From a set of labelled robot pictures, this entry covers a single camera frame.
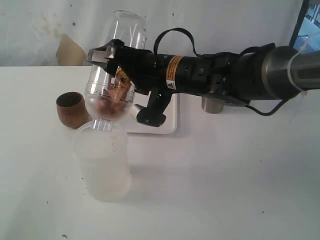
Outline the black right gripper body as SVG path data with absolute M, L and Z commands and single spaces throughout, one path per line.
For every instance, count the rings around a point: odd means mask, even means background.
M 121 68 L 138 93 L 146 95 L 156 90 L 159 94 L 170 95 L 166 84 L 170 55 L 155 55 L 150 50 L 128 47 L 123 41 L 113 39 L 106 44 L 106 59 L 106 72 L 115 76 Z

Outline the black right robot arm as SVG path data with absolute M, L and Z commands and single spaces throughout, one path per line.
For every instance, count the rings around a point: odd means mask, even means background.
M 273 43 L 236 54 L 220 52 L 197 57 L 157 54 L 127 47 L 120 40 L 106 46 L 105 70 L 120 67 L 137 93 L 149 95 L 140 107 L 138 123 L 159 127 L 174 94 L 211 99 L 232 107 L 250 107 L 251 101 L 277 100 L 283 105 L 299 93 L 320 87 L 319 52 L 299 53 Z

